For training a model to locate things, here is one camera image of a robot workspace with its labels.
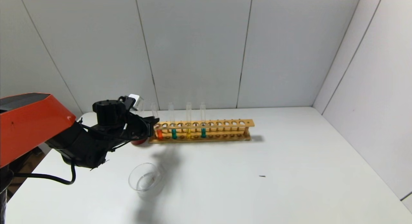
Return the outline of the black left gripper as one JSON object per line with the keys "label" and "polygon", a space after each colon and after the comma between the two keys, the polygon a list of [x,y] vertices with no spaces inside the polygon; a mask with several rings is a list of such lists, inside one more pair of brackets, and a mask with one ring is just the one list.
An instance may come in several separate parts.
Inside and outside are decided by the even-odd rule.
{"label": "black left gripper", "polygon": [[132,140],[147,139],[153,135],[153,126],[159,121],[159,117],[141,117],[129,112],[127,115],[127,136]]}

